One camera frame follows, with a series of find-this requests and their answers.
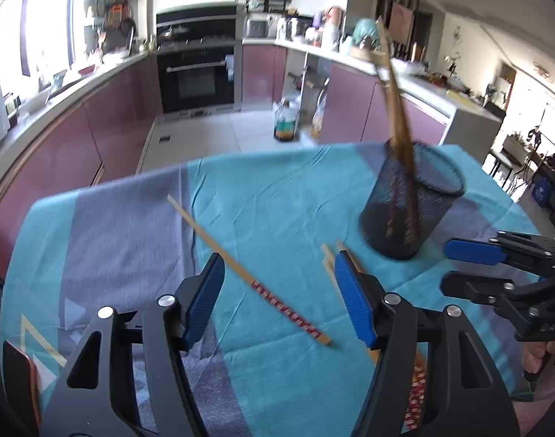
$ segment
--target oven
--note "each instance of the oven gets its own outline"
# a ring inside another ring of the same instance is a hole
[[[164,113],[235,105],[235,45],[158,56]]]

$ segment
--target human hand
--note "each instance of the human hand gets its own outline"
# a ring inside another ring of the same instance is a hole
[[[522,366],[529,373],[538,373],[543,366],[545,352],[555,355],[555,341],[526,342],[522,350]]]

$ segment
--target blue tablecloth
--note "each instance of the blue tablecloth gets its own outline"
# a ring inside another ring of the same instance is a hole
[[[381,145],[213,157],[40,200],[8,269],[0,346],[10,340],[35,358],[44,407],[100,307],[141,309],[200,271],[211,251],[169,205],[170,193],[253,276],[333,339],[321,346],[227,269],[204,338],[183,357],[211,435],[349,435],[374,368],[322,267],[320,245],[334,249],[338,239],[386,290],[415,306],[459,304],[512,389],[521,374],[512,327],[489,307],[442,296],[441,277],[470,267],[447,260],[442,245],[498,229],[538,232],[476,161],[459,147],[439,149],[464,173],[466,193],[410,261],[377,254],[358,229],[384,160]],[[533,280],[505,265],[490,274]],[[137,400],[142,424],[153,429],[140,348]]]

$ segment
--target silver bolt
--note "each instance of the silver bolt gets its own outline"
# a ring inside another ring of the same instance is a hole
[[[386,296],[384,296],[384,303],[389,305],[397,305],[401,302],[401,296],[399,294],[395,294],[394,292],[390,292]]]
[[[158,299],[158,305],[162,307],[169,307],[176,301],[176,297],[166,294]]]
[[[109,319],[113,315],[113,308],[106,305],[97,311],[100,319]]]
[[[460,315],[462,315],[462,309],[460,309],[456,305],[448,305],[447,315],[449,315],[450,317],[459,317]]]

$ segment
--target stool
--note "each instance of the stool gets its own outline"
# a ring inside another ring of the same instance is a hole
[[[506,179],[504,179],[504,184],[502,185],[502,187],[504,187],[506,185],[506,182],[508,182],[508,179],[510,178],[510,174],[512,174],[512,163],[504,155],[504,153],[498,153],[497,151],[490,150],[490,154],[494,156],[494,158],[496,158],[496,160],[494,161],[494,167],[490,171],[492,179],[494,179],[494,176],[498,172],[498,169],[500,169],[501,165],[504,165],[508,169],[508,175],[506,176]]]

